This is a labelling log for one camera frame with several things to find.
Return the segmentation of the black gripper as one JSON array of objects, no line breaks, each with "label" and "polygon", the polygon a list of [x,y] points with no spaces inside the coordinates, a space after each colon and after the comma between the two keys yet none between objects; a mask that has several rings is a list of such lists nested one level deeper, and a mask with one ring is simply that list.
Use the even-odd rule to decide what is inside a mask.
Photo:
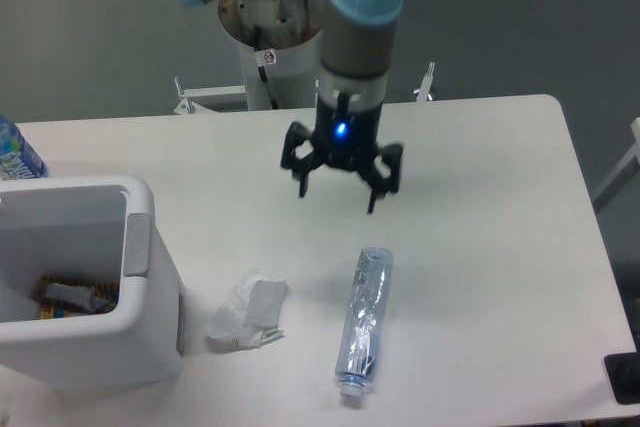
[{"label": "black gripper", "polygon": [[[330,105],[319,97],[313,132],[292,122],[285,134],[280,166],[299,182],[300,198],[307,193],[309,174],[322,165],[357,172],[370,188],[367,214],[371,215],[378,200],[399,191],[404,146],[377,145],[381,103],[364,111],[349,111],[348,100],[340,93],[338,103]],[[296,150],[306,142],[311,151],[298,157]]]}]

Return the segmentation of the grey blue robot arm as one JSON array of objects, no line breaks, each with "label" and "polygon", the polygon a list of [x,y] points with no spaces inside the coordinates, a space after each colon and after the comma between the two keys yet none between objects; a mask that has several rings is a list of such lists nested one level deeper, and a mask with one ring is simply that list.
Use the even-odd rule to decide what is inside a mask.
[{"label": "grey blue robot arm", "polygon": [[315,126],[290,125],[281,167],[298,181],[301,195],[309,174],[323,165],[357,173],[370,187],[371,204],[397,193],[403,146],[379,145],[377,133],[404,0],[287,1],[320,28],[322,44]]}]

